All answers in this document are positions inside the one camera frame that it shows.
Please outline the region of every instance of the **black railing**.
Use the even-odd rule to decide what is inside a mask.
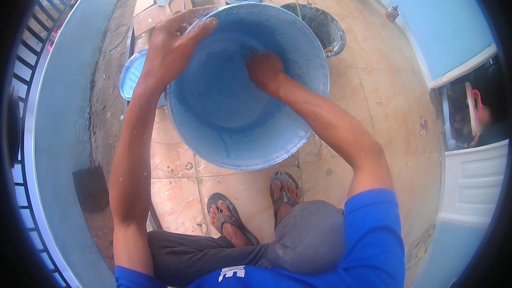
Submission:
[[[17,65],[15,65],[12,80],[12,84],[19,90],[18,99],[21,113],[21,145],[18,162],[15,165],[15,169],[21,170],[21,180],[19,180],[19,178],[16,180],[16,177],[14,180],[18,208],[37,253],[39,253],[57,282],[63,287],[69,287],[70,284],[58,268],[48,250],[48,246],[43,240],[30,200],[26,172],[27,163],[25,162],[24,134],[29,94],[37,67],[45,49],[51,49],[54,40],[53,36],[56,35],[52,35],[52,33],[59,30],[59,27],[73,9],[76,1],[77,0],[37,1],[29,21],[25,26],[22,39],[16,48],[18,52],[16,56]]]

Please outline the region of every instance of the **white door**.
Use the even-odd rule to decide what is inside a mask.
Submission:
[[[445,152],[441,213],[446,220],[488,225],[505,176],[509,140]]]

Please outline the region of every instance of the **man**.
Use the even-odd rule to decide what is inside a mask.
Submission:
[[[403,287],[398,203],[381,145],[348,112],[288,77],[274,54],[248,61],[249,77],[300,115],[353,168],[345,215],[324,201],[298,204],[300,190],[293,176],[278,172],[269,184],[275,242],[255,245],[257,239],[221,194],[212,195],[208,207],[221,237],[163,231],[148,236],[150,140],[157,102],[217,25],[209,18],[180,35],[204,12],[187,10],[155,27],[126,111],[110,178],[118,287]]]

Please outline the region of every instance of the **foot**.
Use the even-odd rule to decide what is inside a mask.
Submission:
[[[295,188],[295,185],[293,183],[288,182],[286,180],[283,180],[281,182],[274,181],[272,183],[274,199],[277,199],[279,197],[279,195],[281,195],[281,185],[283,186],[283,191],[286,194],[290,195],[290,197],[295,199],[297,202],[301,201],[301,191],[299,189]],[[278,225],[280,224],[281,219],[291,211],[291,208],[292,208],[291,205],[287,202],[285,202],[278,208],[278,213],[277,213]]]
[[[222,210],[223,214],[228,216],[232,215],[225,202],[219,201],[217,202],[217,205],[219,206],[220,210]],[[220,212],[217,207],[212,205],[210,207],[210,224],[212,224],[214,227],[219,214]],[[237,226],[234,226],[230,223],[225,222],[222,224],[222,234],[226,236],[235,247],[247,247],[253,245]]]

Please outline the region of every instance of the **flip-flop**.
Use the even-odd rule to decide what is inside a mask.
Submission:
[[[286,180],[287,182],[290,182],[295,186],[296,189],[298,189],[298,183],[286,171],[277,171],[272,178],[270,179],[270,199],[272,199],[272,204],[274,206],[274,231],[278,228],[278,209],[281,207],[284,203],[290,204],[290,206],[293,208],[298,205],[298,202],[293,199],[290,195],[284,192],[283,186],[281,185],[281,195],[277,199],[274,199],[274,190],[272,189],[272,183],[274,181],[278,181],[281,183],[281,181]]]
[[[231,213],[231,216],[228,216],[226,214],[223,214],[223,211],[221,208],[219,208],[219,201],[223,201],[227,205],[227,209],[229,209],[229,212]],[[210,211],[210,208],[212,205],[215,205],[217,210],[219,210],[219,216],[217,217],[217,221],[215,223],[215,229],[222,234],[222,224],[227,222],[231,225],[234,225],[240,229],[242,234],[244,234],[247,239],[253,244],[253,246],[256,246],[259,244],[259,240],[256,238],[256,236],[251,233],[249,229],[243,224],[242,219],[240,219],[240,215],[238,214],[237,208],[233,205],[233,203],[224,195],[222,195],[220,192],[216,192],[211,194],[208,197],[208,211]]]

